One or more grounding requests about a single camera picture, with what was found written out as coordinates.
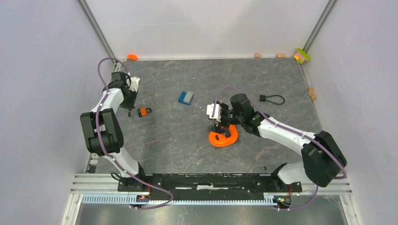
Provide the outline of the orange black padlock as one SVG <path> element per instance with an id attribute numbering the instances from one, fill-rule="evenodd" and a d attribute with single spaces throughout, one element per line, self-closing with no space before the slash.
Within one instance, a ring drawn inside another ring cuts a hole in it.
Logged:
<path id="1" fill-rule="evenodd" d="M 152 109 L 151 108 L 139 108 L 139 109 L 137 109 L 137 113 L 138 113 L 138 116 L 141 118 L 141 117 L 144 117 L 144 116 L 147 116 L 148 114 L 150 114 L 152 112 Z"/>

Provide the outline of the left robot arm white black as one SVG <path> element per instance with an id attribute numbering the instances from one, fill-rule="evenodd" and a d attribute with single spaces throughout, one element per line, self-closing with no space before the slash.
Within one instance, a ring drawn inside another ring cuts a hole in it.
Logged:
<path id="1" fill-rule="evenodd" d="M 116 118 L 119 108 L 132 111 L 138 94 L 139 78 L 113 72 L 98 104 L 80 116 L 86 147 L 90 153 L 107 159 L 118 170 L 111 176 L 119 191 L 142 191 L 147 177 L 139 162 L 124 147 L 124 136 Z"/>

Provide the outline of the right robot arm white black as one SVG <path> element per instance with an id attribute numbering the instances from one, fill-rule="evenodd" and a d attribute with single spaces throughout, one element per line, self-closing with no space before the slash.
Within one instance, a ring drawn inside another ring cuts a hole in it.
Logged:
<path id="1" fill-rule="evenodd" d="M 207 116 L 214 122 L 212 132 L 228 139 L 232 136 L 229 129 L 240 125 L 247 133 L 277 142 L 301 156 L 301 162 L 284 163 L 274 170 L 274 190 L 284 191 L 290 184 L 303 181 L 324 188 L 334 179 L 346 178 L 347 161 L 330 133 L 307 132 L 283 124 L 260 112 L 246 94 L 233 95 L 230 103 L 207 105 Z"/>

